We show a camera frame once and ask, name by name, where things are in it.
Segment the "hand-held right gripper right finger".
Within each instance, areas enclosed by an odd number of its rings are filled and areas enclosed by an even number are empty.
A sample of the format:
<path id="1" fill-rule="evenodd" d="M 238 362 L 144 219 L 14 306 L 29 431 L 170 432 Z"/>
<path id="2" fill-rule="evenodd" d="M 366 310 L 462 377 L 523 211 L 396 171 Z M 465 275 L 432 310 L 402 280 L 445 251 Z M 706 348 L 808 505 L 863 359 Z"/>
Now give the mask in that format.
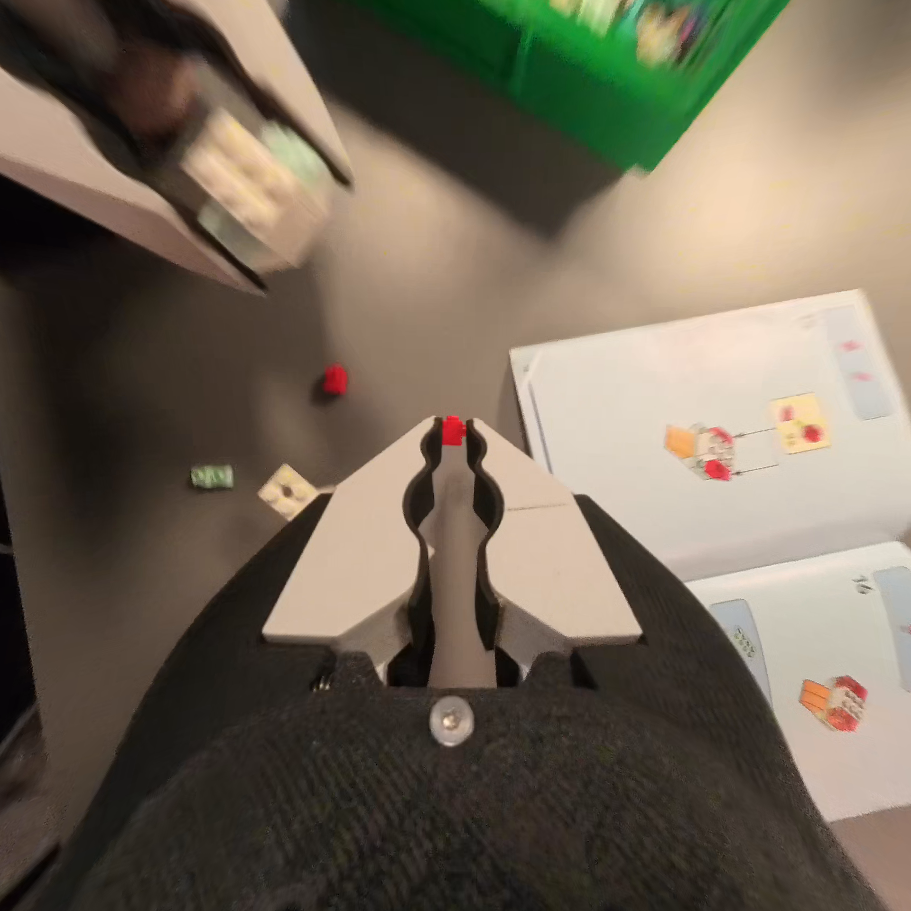
<path id="1" fill-rule="evenodd" d="M 498 677 L 526 677 L 543 655 L 627 646 L 642 635 L 575 495 L 490 426 L 470 419 L 465 454 L 476 556 L 475 622 Z"/>

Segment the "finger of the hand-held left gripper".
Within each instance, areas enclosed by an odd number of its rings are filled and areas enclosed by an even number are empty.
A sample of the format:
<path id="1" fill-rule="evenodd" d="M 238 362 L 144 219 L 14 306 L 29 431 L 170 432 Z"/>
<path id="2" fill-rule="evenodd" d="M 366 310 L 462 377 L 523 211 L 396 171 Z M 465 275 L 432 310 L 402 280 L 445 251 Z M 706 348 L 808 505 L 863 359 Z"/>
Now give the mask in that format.
<path id="1" fill-rule="evenodd" d="M 179 1 L 249 86 L 252 95 L 297 129 L 336 180 L 353 186 L 353 170 L 325 100 L 271 2 Z"/>
<path id="2" fill-rule="evenodd" d="M 6 70 L 1 115 L 3 177 L 199 277 L 264 293 L 152 188 L 114 167 L 69 108 Z"/>

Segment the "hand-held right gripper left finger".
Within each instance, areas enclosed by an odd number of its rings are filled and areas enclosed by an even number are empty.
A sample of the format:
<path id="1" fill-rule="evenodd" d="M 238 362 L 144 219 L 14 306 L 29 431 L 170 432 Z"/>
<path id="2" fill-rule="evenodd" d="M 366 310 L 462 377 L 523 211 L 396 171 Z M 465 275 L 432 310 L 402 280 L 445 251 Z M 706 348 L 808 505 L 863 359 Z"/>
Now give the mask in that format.
<path id="1" fill-rule="evenodd" d="M 420 526 L 434 508 L 442 419 L 429 417 L 336 486 L 261 630 L 272 644 L 367 655 L 379 677 L 432 620 Z"/>

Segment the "white chicken lego assembly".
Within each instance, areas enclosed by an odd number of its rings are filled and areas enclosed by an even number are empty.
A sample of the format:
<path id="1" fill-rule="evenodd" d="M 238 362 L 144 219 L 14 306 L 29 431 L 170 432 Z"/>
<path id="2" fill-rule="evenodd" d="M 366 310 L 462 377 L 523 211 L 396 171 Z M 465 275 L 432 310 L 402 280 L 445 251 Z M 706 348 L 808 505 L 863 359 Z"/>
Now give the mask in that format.
<path id="1" fill-rule="evenodd" d="M 274 120 L 249 130 L 225 108 L 179 167 L 204 193 L 199 227 L 259 276 L 299 267 L 334 203 L 335 177 L 304 138 Z"/>

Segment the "white square lego plate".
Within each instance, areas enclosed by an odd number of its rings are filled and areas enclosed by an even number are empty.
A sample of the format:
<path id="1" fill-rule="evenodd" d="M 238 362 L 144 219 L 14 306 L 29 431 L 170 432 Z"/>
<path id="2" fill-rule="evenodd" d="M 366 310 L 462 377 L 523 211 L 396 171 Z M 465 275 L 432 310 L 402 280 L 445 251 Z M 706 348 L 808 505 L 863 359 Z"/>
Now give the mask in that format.
<path id="1" fill-rule="evenodd" d="M 290 522 L 308 507 L 320 491 L 288 464 L 281 465 L 263 484 L 258 499 Z"/>

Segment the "lego instruction booklet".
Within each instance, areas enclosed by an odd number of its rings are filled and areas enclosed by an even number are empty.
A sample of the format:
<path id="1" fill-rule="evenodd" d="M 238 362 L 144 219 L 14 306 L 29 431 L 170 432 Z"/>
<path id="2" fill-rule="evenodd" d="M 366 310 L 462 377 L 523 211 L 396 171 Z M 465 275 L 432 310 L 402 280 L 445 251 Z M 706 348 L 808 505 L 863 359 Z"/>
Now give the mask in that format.
<path id="1" fill-rule="evenodd" d="M 531 456 L 700 600 L 826 820 L 909 806 L 909 410 L 863 293 L 510 360 Z"/>

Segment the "green plastic bin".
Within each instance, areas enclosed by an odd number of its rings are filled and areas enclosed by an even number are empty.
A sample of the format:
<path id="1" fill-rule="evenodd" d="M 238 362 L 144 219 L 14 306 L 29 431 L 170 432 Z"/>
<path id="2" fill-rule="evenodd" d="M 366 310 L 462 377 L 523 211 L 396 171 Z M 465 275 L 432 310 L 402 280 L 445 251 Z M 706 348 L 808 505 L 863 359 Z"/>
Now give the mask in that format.
<path id="1" fill-rule="evenodd" d="M 629 171 L 651 172 L 786 1 L 363 1 L 386 25 Z"/>

